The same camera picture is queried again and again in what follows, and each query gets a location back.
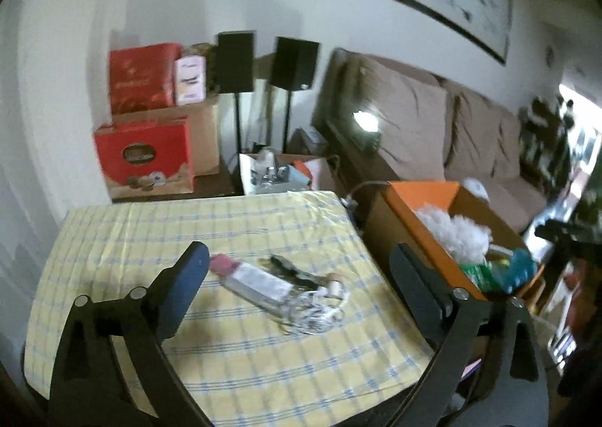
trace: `white fluffy material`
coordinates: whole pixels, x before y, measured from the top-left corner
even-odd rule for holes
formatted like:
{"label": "white fluffy material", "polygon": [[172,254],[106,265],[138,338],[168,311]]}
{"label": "white fluffy material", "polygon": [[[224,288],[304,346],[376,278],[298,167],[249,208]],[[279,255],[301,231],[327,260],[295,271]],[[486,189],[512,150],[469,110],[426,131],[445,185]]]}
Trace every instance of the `white fluffy material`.
{"label": "white fluffy material", "polygon": [[446,211],[427,204],[416,216],[435,240],[460,265],[479,264],[491,243],[491,230],[462,215],[450,218]]}

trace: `yellow plaid tablecloth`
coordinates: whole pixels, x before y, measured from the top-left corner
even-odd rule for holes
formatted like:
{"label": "yellow plaid tablecloth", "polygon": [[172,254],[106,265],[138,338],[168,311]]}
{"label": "yellow plaid tablecloth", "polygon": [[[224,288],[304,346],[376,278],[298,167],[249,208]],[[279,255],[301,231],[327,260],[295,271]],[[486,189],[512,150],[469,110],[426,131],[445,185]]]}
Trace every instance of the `yellow plaid tablecloth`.
{"label": "yellow plaid tablecloth", "polygon": [[[52,366],[74,298],[121,298],[148,286],[190,242],[255,265],[276,253],[303,270],[336,271],[351,292],[341,327],[285,335],[268,314],[211,273],[169,361],[217,426],[333,425],[418,380],[432,351],[331,192],[130,203],[72,210],[46,263],[29,319],[25,376],[49,396]],[[153,413],[122,339],[114,340],[141,410]]]}

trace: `couch cushion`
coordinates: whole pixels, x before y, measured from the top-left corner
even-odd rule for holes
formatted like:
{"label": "couch cushion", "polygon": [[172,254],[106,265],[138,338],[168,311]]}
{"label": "couch cushion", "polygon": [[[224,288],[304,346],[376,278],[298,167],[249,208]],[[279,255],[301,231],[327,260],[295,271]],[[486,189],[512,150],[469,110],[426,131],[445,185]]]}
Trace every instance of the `couch cushion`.
{"label": "couch cushion", "polygon": [[447,166],[456,173],[493,174],[502,114],[484,96],[449,80],[445,90],[458,103]]}
{"label": "couch cushion", "polygon": [[529,226],[532,218],[524,210],[522,203],[502,185],[501,181],[487,177],[486,175],[479,176],[470,172],[463,174],[451,171],[448,168],[445,169],[445,180],[462,183],[467,177],[476,178],[483,183],[490,200],[490,208],[515,232],[521,233]]}
{"label": "couch cushion", "polygon": [[400,73],[401,75],[405,75],[406,77],[410,77],[411,79],[418,80],[419,82],[424,83],[426,85],[440,87],[437,78],[433,74],[428,73],[426,70],[421,70],[419,68],[412,67],[410,65],[406,65],[395,60],[391,60],[390,58],[383,58],[382,56],[366,56],[376,62],[379,62],[383,67],[387,67],[388,69]]}
{"label": "couch cushion", "polygon": [[504,107],[495,107],[501,113],[502,119],[493,176],[501,179],[517,178],[521,174],[521,149],[519,145],[521,122]]}
{"label": "couch cushion", "polygon": [[446,92],[360,58],[359,98],[379,118],[380,155],[399,178],[444,180]]}
{"label": "couch cushion", "polygon": [[502,186],[516,199],[529,217],[529,223],[544,209],[546,197],[521,177],[500,181]]}

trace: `white wall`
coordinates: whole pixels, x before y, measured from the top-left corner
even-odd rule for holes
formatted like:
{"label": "white wall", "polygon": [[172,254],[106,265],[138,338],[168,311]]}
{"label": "white wall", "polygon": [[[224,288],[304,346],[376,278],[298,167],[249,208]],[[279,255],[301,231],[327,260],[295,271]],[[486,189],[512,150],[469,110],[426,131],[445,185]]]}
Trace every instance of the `white wall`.
{"label": "white wall", "polygon": [[562,83],[602,103],[602,6],[597,0],[536,0],[564,43]]}
{"label": "white wall", "polygon": [[20,357],[29,310],[58,225],[30,150],[29,114],[22,109],[21,12],[20,0],[0,4],[0,362],[29,398]]}
{"label": "white wall", "polygon": [[[534,95],[551,95],[562,70],[545,65],[546,45],[554,39],[531,9],[532,0],[514,0],[505,67],[459,34],[392,0],[19,1],[14,33],[19,42],[20,102],[35,166],[58,220],[70,207],[108,201],[90,132],[108,116],[105,59],[111,47],[213,41],[218,32],[245,29],[258,32],[258,56],[273,51],[278,35],[319,41],[316,89],[296,94],[293,127],[309,123],[327,58],[337,46],[417,65],[512,110]],[[249,110],[251,121],[258,116],[262,82],[258,88],[260,92],[243,99],[243,119]],[[276,146],[283,100],[279,97],[276,104]],[[230,97],[222,96],[225,158],[234,153],[231,107]]]}

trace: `speaker stand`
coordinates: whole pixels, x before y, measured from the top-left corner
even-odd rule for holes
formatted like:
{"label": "speaker stand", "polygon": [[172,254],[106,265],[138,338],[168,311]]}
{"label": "speaker stand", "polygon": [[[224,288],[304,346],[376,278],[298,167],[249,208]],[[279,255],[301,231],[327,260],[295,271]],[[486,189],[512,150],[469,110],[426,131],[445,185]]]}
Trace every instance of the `speaker stand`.
{"label": "speaker stand", "polygon": [[243,153],[243,140],[240,133],[240,94],[234,93],[234,119],[236,121],[236,153]]}
{"label": "speaker stand", "polygon": [[291,100],[293,92],[287,91],[287,110],[284,113],[284,132],[282,133],[282,153],[287,153],[288,125],[291,122]]}

